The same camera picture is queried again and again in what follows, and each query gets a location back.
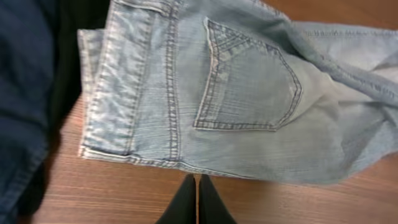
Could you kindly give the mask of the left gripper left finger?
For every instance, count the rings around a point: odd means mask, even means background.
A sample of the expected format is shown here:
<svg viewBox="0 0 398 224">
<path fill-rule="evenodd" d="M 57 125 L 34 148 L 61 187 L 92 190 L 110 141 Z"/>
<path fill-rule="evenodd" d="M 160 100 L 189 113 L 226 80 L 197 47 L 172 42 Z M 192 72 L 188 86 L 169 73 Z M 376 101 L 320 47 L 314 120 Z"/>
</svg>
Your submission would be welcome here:
<svg viewBox="0 0 398 224">
<path fill-rule="evenodd" d="M 196 224 L 196 221 L 196 181 L 193 174 L 188 174 L 156 224 Z"/>
</svg>

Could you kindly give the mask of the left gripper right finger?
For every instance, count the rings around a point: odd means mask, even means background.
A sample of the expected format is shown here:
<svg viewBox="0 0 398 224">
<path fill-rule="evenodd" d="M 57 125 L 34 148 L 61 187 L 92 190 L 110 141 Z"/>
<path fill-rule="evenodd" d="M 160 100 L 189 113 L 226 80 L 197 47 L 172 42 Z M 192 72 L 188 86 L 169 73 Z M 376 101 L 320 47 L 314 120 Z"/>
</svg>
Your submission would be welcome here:
<svg viewBox="0 0 398 224">
<path fill-rule="evenodd" d="M 198 191 L 199 224 L 236 224 L 221 197 L 219 196 L 210 176 L 203 174 Z"/>
</svg>

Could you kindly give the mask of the light blue denim shorts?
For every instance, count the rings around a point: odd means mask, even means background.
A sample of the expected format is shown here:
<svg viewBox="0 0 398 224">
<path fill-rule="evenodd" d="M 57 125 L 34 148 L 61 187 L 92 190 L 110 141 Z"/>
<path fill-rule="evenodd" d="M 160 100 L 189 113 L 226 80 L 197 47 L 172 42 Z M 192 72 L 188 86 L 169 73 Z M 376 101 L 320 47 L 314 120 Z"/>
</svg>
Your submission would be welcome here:
<svg viewBox="0 0 398 224">
<path fill-rule="evenodd" d="M 397 151 L 394 30 L 128 0 L 78 43 L 85 159 L 332 183 Z"/>
</svg>

